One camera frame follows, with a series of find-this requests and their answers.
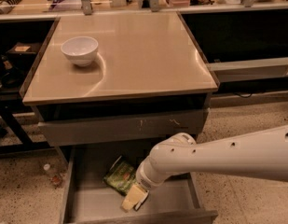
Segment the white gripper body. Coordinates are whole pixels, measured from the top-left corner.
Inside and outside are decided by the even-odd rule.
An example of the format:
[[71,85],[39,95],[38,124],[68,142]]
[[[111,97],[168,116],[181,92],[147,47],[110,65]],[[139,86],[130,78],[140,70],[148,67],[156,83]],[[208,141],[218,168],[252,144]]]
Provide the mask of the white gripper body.
[[146,190],[152,190],[162,184],[161,178],[151,164],[142,162],[136,171],[136,181]]

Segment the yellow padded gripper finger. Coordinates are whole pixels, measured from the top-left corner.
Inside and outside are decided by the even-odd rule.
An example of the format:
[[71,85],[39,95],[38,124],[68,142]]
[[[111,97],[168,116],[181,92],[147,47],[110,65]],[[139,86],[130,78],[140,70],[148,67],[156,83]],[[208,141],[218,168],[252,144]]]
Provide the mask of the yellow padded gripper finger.
[[144,196],[145,189],[139,184],[133,184],[124,198],[121,207],[124,211],[130,211]]
[[140,209],[140,207],[141,207],[141,206],[144,204],[144,202],[146,201],[148,195],[149,195],[149,191],[147,191],[147,192],[144,194],[143,198],[142,198],[137,204],[134,205],[133,209],[134,209],[135,211],[138,211],[138,210]]

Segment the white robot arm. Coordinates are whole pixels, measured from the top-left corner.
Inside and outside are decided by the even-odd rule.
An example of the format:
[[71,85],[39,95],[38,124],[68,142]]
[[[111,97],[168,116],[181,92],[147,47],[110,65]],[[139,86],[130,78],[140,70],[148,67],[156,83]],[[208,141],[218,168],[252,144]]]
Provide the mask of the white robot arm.
[[139,165],[122,209],[142,203],[169,177],[190,172],[288,182],[288,125],[203,144],[178,133],[156,144]]

